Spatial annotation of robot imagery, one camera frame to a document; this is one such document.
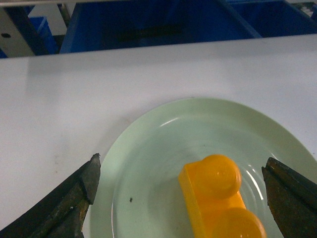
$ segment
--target blue plastic crate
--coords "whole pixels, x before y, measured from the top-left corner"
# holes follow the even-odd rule
[[[312,11],[313,11],[313,14],[311,18],[314,22],[317,22],[317,4],[314,4]]]
[[[262,37],[317,33],[317,23],[284,0],[229,3]]]
[[[57,52],[58,46],[49,28],[46,17],[30,17],[32,25],[35,27],[37,33],[44,41],[44,45],[48,52],[52,55]]]
[[[26,14],[29,15],[34,7],[35,7],[35,5],[30,5],[30,6],[24,6],[23,8],[24,8]]]
[[[0,59],[7,58],[6,54],[0,49]]]
[[[221,0],[78,3],[60,53],[257,37]]]

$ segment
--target white table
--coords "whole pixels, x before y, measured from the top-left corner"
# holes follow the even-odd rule
[[[250,106],[317,158],[317,35],[5,59],[0,78],[0,230],[176,99]]]

